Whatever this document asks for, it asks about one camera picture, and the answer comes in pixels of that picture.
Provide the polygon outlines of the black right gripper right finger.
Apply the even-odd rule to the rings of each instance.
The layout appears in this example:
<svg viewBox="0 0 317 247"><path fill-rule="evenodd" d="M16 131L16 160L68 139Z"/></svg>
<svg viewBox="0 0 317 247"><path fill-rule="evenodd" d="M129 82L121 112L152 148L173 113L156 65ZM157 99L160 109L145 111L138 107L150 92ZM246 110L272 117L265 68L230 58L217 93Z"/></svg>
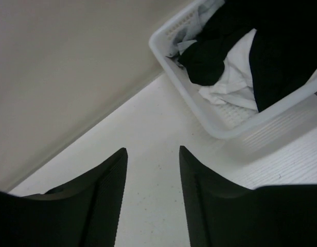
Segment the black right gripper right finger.
<svg viewBox="0 0 317 247"><path fill-rule="evenodd" d="M317 246L317 184L248 189L184 146L179 162L191 246Z"/></svg>

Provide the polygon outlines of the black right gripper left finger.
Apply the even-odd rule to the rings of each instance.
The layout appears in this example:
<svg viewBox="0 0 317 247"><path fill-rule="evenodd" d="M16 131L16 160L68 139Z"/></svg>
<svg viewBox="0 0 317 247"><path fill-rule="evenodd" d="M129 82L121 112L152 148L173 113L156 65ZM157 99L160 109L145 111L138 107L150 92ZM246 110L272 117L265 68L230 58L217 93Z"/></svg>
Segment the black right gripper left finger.
<svg viewBox="0 0 317 247"><path fill-rule="evenodd" d="M44 194L0 191L0 246L113 246L126 183L128 153Z"/></svg>

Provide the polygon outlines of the black tank top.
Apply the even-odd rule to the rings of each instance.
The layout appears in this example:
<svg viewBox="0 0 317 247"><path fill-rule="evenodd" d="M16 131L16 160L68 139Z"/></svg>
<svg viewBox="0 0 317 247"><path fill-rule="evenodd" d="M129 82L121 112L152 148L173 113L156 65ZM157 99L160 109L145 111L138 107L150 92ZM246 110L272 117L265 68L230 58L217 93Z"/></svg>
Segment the black tank top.
<svg viewBox="0 0 317 247"><path fill-rule="evenodd" d="M303 86L317 69L317 1L227 1L180 56L192 83L209 86L250 31L249 64L259 111Z"/></svg>

